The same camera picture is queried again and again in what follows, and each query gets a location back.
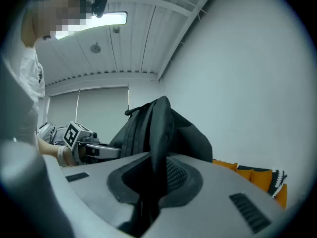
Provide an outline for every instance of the ceiling beam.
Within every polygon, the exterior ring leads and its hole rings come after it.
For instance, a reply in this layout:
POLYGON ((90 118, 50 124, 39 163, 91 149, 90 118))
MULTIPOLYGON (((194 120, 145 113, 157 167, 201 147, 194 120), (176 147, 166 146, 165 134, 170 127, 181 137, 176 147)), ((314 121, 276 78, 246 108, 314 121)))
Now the ceiling beam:
POLYGON ((47 96, 74 92, 78 90, 109 88, 109 87, 128 87, 130 82, 152 81, 157 82, 158 75, 154 73, 139 72, 114 72, 94 74, 83 77, 76 77, 49 85, 45 88, 47 96))
POLYGON ((171 2, 167 2, 164 0, 107 0, 107 2, 112 3, 112 2, 136 2, 136 3, 145 3, 145 4, 151 4, 151 5, 156 5, 159 7, 163 7, 169 10, 176 11, 178 13, 181 13, 187 17, 191 16, 191 11, 178 6, 176 4, 173 4, 171 2))
POLYGON ((164 63, 161 67, 161 69, 159 70, 158 73, 158 80, 162 77, 167 64, 169 63, 172 55, 174 54, 177 46, 179 45, 180 41, 183 39, 184 35, 186 34, 187 30, 189 29, 189 27, 191 26, 191 24, 193 23, 193 21, 195 20, 195 18, 197 17, 198 13, 200 12, 201 8, 205 5, 205 3, 208 0, 199 0, 196 7, 194 8, 194 10, 191 12, 191 15, 188 17, 188 19, 186 20, 185 24, 183 25, 181 31, 179 32, 177 38, 174 41, 174 44, 171 46, 171 48, 169 49, 169 52, 164 60, 164 63))

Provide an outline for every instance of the person's arm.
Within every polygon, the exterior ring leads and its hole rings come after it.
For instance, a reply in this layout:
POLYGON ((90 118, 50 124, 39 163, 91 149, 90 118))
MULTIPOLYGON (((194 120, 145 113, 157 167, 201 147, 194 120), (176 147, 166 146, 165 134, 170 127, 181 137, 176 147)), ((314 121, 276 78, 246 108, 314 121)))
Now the person's arm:
MULTIPOLYGON (((41 138, 38 138, 38 143, 39 143, 40 154, 51 155, 57 159, 57 152, 60 147, 59 145, 48 144, 41 138)), ((64 160, 69 166, 77 165, 76 161, 73 159, 73 156, 71 154, 71 150, 69 147, 66 147, 64 149, 63 156, 64 156, 64 160)))

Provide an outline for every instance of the black and white pillow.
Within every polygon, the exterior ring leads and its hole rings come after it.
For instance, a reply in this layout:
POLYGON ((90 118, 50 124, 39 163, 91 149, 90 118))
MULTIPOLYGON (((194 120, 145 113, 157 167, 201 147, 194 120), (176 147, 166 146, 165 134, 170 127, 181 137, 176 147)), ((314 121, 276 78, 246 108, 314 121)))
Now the black and white pillow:
MULTIPOLYGON (((237 166, 239 170, 250 170, 253 169, 257 172, 268 171, 270 169, 260 169, 260 168, 252 168, 247 166, 237 166)), ((284 181, 287 177, 287 174, 283 170, 272 170, 272 181, 268 188, 268 194, 271 195, 273 198, 280 192, 283 187, 284 181)))

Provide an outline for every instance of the ceiling light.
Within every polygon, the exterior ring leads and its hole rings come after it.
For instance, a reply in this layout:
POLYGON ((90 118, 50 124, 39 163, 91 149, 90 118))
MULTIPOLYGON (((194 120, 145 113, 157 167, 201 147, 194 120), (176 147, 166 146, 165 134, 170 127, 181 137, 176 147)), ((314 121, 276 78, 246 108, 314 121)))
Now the ceiling light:
POLYGON ((92 16, 92 18, 86 19, 85 24, 80 25, 66 25, 62 26, 61 31, 56 31, 56 39, 61 39, 70 34, 74 34, 78 31, 83 31, 93 27, 109 26, 109 25, 124 25, 127 22, 126 12, 110 12, 104 13, 101 18, 92 16))

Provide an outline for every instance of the white ceiling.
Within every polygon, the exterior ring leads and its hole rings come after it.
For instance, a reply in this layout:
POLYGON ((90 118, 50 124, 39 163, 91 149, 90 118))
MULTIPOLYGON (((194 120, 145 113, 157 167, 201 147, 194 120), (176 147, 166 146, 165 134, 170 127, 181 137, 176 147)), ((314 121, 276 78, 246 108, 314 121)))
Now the white ceiling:
POLYGON ((126 11, 127 23, 36 43, 46 85, 98 73, 153 73, 159 79, 207 0, 108 0, 106 12, 126 11), (101 52, 90 51, 98 44, 101 52))

